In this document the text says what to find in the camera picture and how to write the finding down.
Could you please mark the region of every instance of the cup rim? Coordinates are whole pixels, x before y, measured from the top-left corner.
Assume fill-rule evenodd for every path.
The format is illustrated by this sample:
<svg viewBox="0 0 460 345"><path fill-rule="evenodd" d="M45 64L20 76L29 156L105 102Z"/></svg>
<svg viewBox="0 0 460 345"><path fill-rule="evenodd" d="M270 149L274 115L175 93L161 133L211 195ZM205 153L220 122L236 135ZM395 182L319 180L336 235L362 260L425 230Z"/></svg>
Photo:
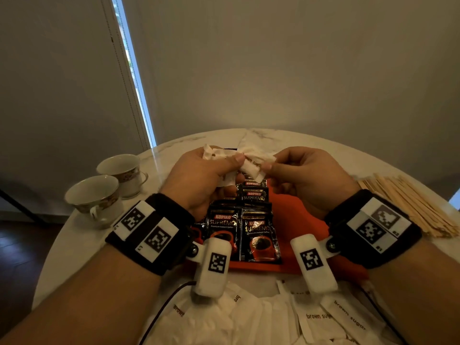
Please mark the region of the cup rim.
<svg viewBox="0 0 460 345"><path fill-rule="evenodd" d="M110 161L110 160L114 159L115 157L119 157L119 156L134 156L138 160L138 164L136 166L134 166L134 167L132 167L130 169L127 169L126 171L120 172L120 173L106 173L106 172L103 173L98 169L99 166L101 166L102 163L104 163L106 161ZM100 175L119 176L119 175L122 175L122 174L125 174L125 173L128 173L128 172L131 172L132 170L134 170L139 165L140 165L140 157L139 156L137 156L135 154L119 154L119 155L114 155L114 156L107 157L106 159L104 159L101 162L99 162L99 164L96 167L96 172L99 173Z"/></svg>
<svg viewBox="0 0 460 345"><path fill-rule="evenodd" d="M104 177L104 178L109 178L109 177L110 177L110 178L115 178L116 183L117 183L115 190L114 190L111 194L109 194L109 195L107 195L107 196L105 196L105 197L101 197L100 199L97 199L97 200L94 200L94 201L90 201L90 202L85 202L85 203L72 203L72 202L70 202L70 201L67 199L67 195L68 195L68 193L69 193L69 191L70 191L71 189L73 189L74 187L76 187L77 185L80 185L81 183L83 183L83 182L85 182L85 181L88 181L89 179L98 178L98 177ZM87 205L89 205L89 204L91 204L91 203L99 202L99 201L105 200L105 199L108 198L108 197L111 197L114 193L116 193L116 192L118 191L118 188L119 188L119 187L120 187L120 182L118 181L118 179L117 179L116 177L114 177L114 176L112 176L112 175L109 175L109 174L99 174L99 175L97 175L97 176L92 176L92 177L88 177L88 178L85 178L85 179L83 179L83 180L80 180L79 182L77 182L77 183L75 183L74 185L72 185L72 186L65 192L64 201L66 201L68 204L70 204L70 205L72 205L72 206L87 206Z"/></svg>

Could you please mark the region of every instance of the floral pattern on cup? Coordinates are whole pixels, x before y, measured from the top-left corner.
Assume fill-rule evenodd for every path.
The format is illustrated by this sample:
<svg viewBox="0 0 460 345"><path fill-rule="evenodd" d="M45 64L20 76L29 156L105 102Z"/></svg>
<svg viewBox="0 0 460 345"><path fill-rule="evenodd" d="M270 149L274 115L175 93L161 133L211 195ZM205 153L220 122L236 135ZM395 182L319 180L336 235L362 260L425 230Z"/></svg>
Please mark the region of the floral pattern on cup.
<svg viewBox="0 0 460 345"><path fill-rule="evenodd" d="M135 167L128 172L113 174L115 178L118 179L120 183L125 183L133 179L139 173L139 167Z"/></svg>
<svg viewBox="0 0 460 345"><path fill-rule="evenodd" d="M102 200L94 201L91 203L85 203L84 205L74 205L74 207L80 213L89 213L90 209L94 206L99 206L101 209L106 209L115 203L119 198L118 190L115 191L112 195L103 198Z"/></svg>

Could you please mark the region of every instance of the white marble table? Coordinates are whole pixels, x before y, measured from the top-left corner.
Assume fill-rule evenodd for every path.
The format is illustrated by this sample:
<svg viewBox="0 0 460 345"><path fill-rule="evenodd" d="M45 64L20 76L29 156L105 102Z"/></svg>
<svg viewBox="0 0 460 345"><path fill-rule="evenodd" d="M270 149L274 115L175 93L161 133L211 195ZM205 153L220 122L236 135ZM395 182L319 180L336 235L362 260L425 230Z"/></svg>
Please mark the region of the white marble table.
<svg viewBox="0 0 460 345"><path fill-rule="evenodd" d="M239 140L248 131L251 131L253 141L268 152L275 153L289 146L308 146L324 149L334 156L349 174L360 178L377 172L383 176L404 174L376 157L326 139L278 130L227 129L179 138L143 152L140 155L141 171L147 172L149 179L140 195L124 201L124 208L128 209L138 200L145 199L148 195L157 191L160 184L169 174L170 169L184 152L199 148L204 144L219 145L222 148L235 148ZM452 220L460 223L459 212L448 202L417 180L407 174L404 175L431 201L450 215ZM46 296L82 267L101 248L106 235L106 230L94 229L90 220L75 210L57 236L46 258L35 290L33 307L36 307ZM460 239L436 239L435 243L440 249L460 262ZM179 284L190 280L192 277L192 274L183 273L180 270L167 273L163 279L157 306L154 309L157 309L158 304L162 304ZM231 272L229 273L229 279L257 297L272 296L278 293L275 274Z"/></svg>

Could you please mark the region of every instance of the black wristband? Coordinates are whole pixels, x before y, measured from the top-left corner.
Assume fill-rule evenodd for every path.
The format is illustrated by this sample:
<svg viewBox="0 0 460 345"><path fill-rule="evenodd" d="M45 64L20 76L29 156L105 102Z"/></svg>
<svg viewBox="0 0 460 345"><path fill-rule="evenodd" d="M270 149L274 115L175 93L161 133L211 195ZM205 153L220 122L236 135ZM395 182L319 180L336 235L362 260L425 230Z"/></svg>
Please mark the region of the black wristband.
<svg viewBox="0 0 460 345"><path fill-rule="evenodd" d="M163 194L136 203L114 224L105 241L157 274L180 263L193 242L193 216Z"/></svg>
<svg viewBox="0 0 460 345"><path fill-rule="evenodd" d="M407 214L369 190L338 205L325 222L340 254L367 269L393 260L422 237Z"/></svg>

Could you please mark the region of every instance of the orange tray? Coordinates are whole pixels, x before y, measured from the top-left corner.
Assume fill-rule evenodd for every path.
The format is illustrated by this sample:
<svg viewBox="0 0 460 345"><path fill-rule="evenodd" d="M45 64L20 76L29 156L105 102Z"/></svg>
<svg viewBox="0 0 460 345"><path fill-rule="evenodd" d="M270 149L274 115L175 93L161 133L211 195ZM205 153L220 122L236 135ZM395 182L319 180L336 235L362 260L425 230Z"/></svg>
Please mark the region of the orange tray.
<svg viewBox="0 0 460 345"><path fill-rule="evenodd" d="M291 239L305 234L313 234L318 241L323 240L329 236L328 226L324 221L318 220L308 213L297 197L274 194L270 186L269 192L269 199L273 209L273 225L280 246L282 264L231 261L230 269L272 271L301 275L300 267L291 248ZM369 278L364 267L352 263L341 255L336 255L328 259L328 263L335 277L339 280L349 280L359 283Z"/></svg>

